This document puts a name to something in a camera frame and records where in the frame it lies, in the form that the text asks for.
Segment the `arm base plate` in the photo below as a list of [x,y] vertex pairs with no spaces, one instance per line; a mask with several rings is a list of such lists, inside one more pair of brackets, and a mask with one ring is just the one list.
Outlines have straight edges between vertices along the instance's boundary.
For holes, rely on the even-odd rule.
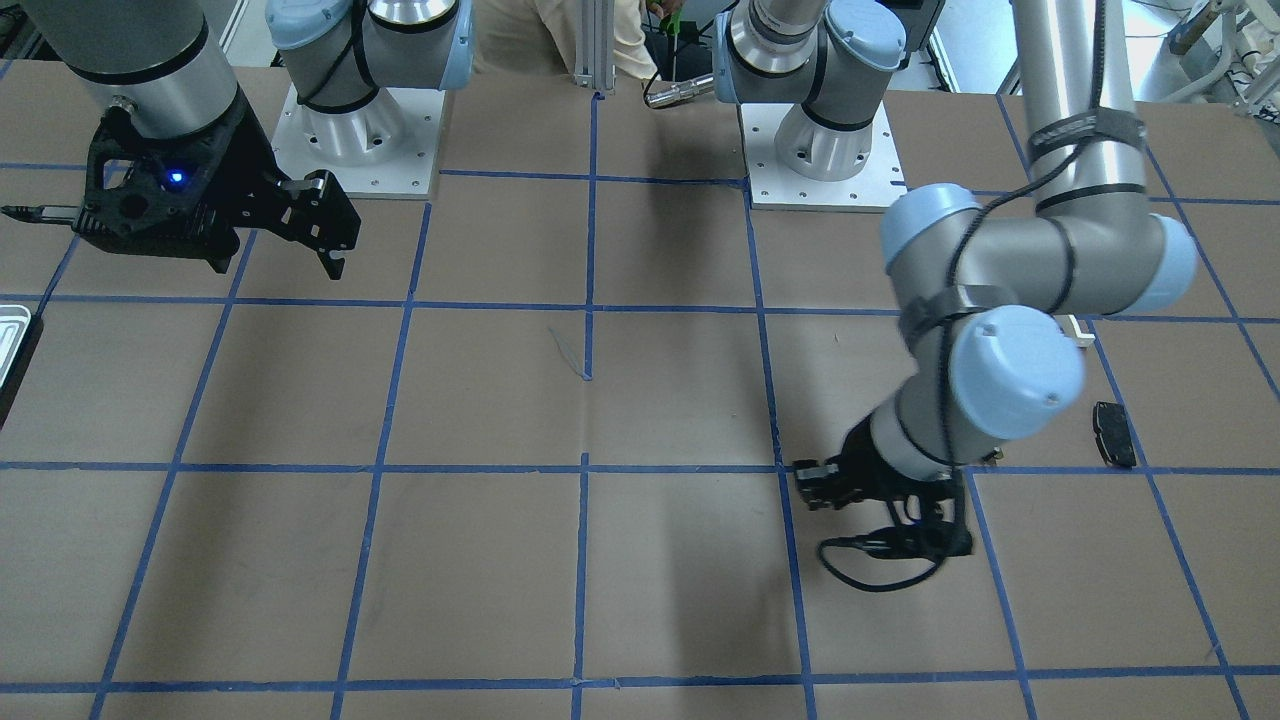
[[790,145],[780,129],[791,106],[742,104],[739,119],[751,204],[788,211],[883,213],[905,195],[906,182],[884,105],[854,143],[812,145],[827,129],[800,135]]
[[370,104],[326,114],[302,106],[289,88],[271,137],[276,164],[292,178],[326,169],[352,199],[430,199],[451,95],[381,88]]

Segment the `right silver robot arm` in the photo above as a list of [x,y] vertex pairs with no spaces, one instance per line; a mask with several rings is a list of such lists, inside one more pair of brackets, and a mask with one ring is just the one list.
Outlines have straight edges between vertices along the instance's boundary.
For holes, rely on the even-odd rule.
[[361,219],[337,168],[402,145],[393,88],[454,90],[474,64],[470,1],[270,1],[321,165],[287,174],[197,1],[24,1],[38,32],[101,110],[76,206],[5,206],[68,225],[109,254],[178,258],[225,273],[239,229],[315,252],[342,277]]

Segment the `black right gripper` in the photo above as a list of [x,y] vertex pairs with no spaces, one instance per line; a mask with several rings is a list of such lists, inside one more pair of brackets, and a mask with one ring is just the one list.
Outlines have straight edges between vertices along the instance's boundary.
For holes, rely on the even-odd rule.
[[332,281],[358,242],[361,218],[332,170],[288,179],[243,91],[210,126],[147,138],[129,97],[108,104],[90,143],[90,174],[72,227],[104,252],[204,260],[227,272],[239,228],[275,231],[315,252]]

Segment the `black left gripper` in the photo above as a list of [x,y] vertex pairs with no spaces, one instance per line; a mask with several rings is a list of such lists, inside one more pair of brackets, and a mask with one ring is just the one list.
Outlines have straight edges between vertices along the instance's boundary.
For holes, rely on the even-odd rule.
[[881,456],[872,425],[867,418],[851,429],[837,459],[794,462],[794,486],[806,509],[884,502],[888,527],[835,541],[840,548],[860,550],[873,559],[940,561],[972,555],[973,537],[963,520],[964,497],[957,482],[936,474],[924,480],[901,474]]

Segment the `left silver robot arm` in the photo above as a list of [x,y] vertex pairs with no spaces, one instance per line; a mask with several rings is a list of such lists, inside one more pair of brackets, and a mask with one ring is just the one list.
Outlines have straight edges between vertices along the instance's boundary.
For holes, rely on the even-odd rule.
[[1196,275],[1180,222],[1153,214],[1115,1],[1016,1],[1029,137],[1029,217],[996,217],[951,183],[906,192],[879,227],[899,329],[916,374],[854,427],[840,454],[800,461],[810,509],[878,500],[890,525],[820,542],[876,559],[972,552],[961,470],[1047,427],[1082,392],[1061,314],[1143,313]]

